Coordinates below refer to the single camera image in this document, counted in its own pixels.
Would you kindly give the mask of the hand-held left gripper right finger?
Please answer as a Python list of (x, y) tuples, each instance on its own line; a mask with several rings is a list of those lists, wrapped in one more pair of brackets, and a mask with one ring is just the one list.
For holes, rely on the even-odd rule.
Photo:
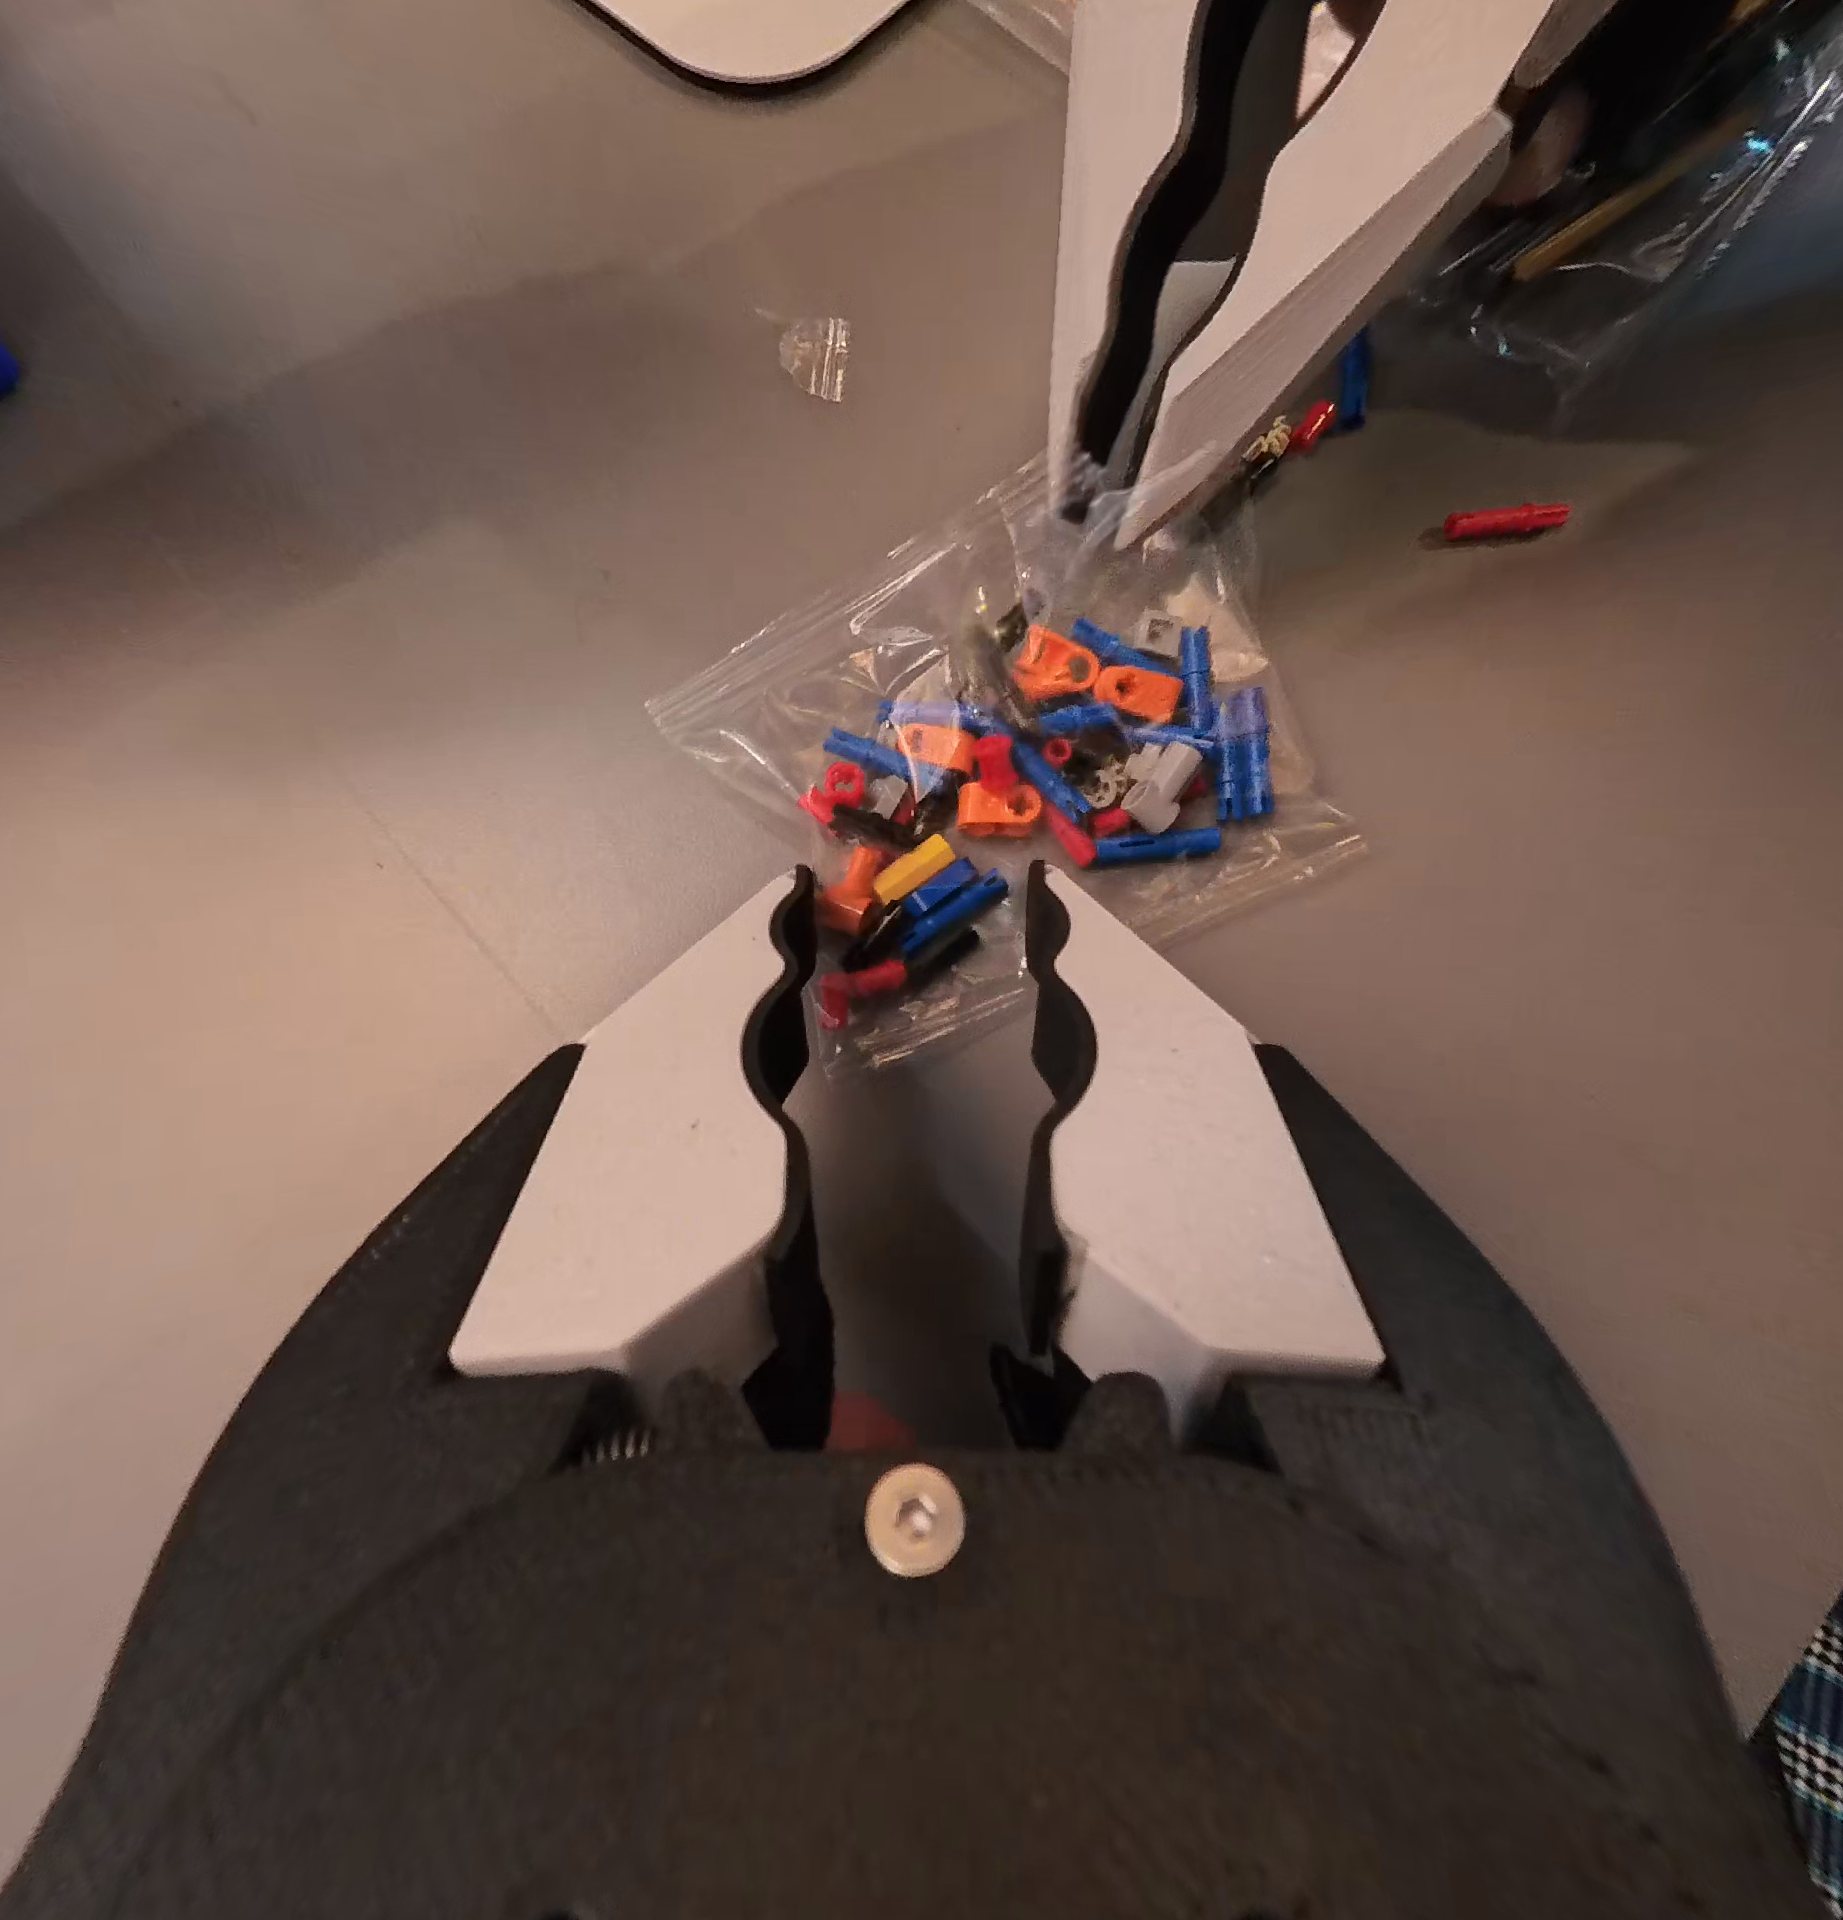
[(1050, 1449), (1111, 1373), (1175, 1440), (1233, 1376), (1370, 1383), (1385, 1343), (1240, 1019), (1073, 874), (1026, 880), (1030, 1061), (1046, 1111), (1019, 1213), (1019, 1321), (992, 1353), (1010, 1438)]

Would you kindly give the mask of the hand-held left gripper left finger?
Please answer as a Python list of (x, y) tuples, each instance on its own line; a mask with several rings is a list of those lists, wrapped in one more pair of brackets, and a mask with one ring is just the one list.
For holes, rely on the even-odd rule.
[(791, 867), (582, 1033), (453, 1335), (458, 1373), (612, 1373), (642, 1401), (708, 1373), (769, 1447), (829, 1444), (837, 1315), (786, 1108), (813, 960), (813, 871)]

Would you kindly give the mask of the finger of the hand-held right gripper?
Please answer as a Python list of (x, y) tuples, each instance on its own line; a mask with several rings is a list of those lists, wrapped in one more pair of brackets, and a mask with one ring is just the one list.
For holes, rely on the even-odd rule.
[(1216, 490), (1271, 411), (1484, 198), (1557, 4), (1348, 4), (1305, 101), (1317, 4), (1114, 6), (1116, 545)]
[(1297, 4), (1076, 6), (1048, 417), (1062, 518), (1137, 483), (1172, 361), (1234, 285), (1297, 98)]

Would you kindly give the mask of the large clear bag of lego parts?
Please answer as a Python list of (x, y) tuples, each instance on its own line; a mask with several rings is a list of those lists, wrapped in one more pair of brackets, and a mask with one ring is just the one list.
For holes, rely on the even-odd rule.
[(1537, 432), (1678, 314), (1843, 108), (1843, 4), (1608, 4), (1484, 203), (1370, 326), (1379, 407)]

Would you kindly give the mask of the clear bag of small lego pieces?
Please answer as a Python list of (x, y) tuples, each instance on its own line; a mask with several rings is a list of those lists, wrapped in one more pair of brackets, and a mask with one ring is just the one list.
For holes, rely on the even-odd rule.
[(648, 703), (807, 837), (825, 1070), (1018, 1014), (1036, 862), (1167, 943), (1367, 855), (1253, 619), (1250, 500), (1131, 545), (1119, 500), (1062, 513), (1033, 459)]

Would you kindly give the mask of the white rounded board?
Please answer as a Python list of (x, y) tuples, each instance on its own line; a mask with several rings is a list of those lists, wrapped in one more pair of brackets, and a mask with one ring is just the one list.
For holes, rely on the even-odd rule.
[(865, 54), (912, 4), (577, 4), (700, 87), (769, 94)]

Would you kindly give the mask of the blue plaid shirt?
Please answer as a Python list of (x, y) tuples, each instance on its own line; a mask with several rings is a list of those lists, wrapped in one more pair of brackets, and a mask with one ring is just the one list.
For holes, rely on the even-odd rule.
[(1772, 1698), (1764, 1734), (1808, 1879), (1843, 1918), (1843, 1590)]

